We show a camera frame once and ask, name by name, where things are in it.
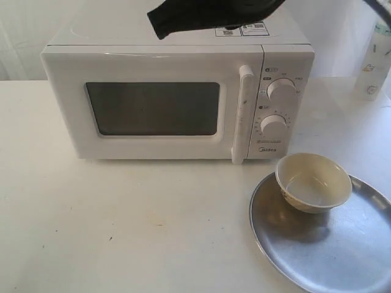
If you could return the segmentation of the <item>white microwave door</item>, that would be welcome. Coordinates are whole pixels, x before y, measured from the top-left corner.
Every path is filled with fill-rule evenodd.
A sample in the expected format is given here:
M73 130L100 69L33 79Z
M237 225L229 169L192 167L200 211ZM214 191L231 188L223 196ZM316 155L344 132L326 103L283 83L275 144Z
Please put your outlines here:
M254 74L250 132L264 52L49 45L41 58L80 158L232 160L239 69Z

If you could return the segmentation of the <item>white microwave door handle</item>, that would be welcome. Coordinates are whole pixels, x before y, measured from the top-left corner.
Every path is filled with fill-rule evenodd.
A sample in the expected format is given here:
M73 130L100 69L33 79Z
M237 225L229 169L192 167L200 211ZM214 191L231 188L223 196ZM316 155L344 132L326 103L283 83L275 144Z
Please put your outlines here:
M254 74L250 66L243 65L239 69L240 83L238 108L236 112L235 135L232 146L232 163L239 165L246 157L248 132L250 125L250 109L253 100Z

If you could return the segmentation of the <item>cream ceramic bowl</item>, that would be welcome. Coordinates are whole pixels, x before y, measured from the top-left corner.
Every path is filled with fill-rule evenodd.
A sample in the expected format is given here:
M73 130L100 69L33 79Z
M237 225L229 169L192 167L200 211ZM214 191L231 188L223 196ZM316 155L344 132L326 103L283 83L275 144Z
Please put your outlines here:
M275 178L285 201L309 214L321 214L344 204L353 191L345 169L319 154L295 153L281 158Z

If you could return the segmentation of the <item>white Midea microwave oven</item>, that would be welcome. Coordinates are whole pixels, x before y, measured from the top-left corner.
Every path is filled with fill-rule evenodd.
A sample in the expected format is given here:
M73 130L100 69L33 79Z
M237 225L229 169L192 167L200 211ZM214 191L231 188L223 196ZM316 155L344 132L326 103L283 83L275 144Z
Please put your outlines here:
M289 13L160 40L157 5L88 2L43 49L78 156L284 157L315 56Z

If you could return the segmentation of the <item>white upper power knob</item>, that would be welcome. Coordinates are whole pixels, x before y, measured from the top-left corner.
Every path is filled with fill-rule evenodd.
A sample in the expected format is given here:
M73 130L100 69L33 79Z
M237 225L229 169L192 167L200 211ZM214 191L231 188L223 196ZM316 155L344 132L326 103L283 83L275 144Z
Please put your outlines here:
M271 101L278 98L292 97L296 94L296 86L290 79L280 78L268 85L266 94Z

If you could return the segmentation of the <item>white lower timer knob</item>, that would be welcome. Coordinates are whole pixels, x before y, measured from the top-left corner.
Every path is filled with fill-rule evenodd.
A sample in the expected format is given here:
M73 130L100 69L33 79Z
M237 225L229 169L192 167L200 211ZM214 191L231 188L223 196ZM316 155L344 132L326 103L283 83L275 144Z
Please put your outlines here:
M280 115L270 115L261 123L261 133L266 137L282 137L287 131L285 119Z

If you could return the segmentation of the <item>round stainless steel plate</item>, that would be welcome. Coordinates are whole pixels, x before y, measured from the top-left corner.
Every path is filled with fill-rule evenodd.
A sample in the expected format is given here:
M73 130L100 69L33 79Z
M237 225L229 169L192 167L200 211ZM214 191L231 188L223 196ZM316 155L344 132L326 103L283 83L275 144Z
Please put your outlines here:
M259 249L307 292L390 291L390 200L351 181L349 200L321 214L290 206L274 174L252 193L249 222Z

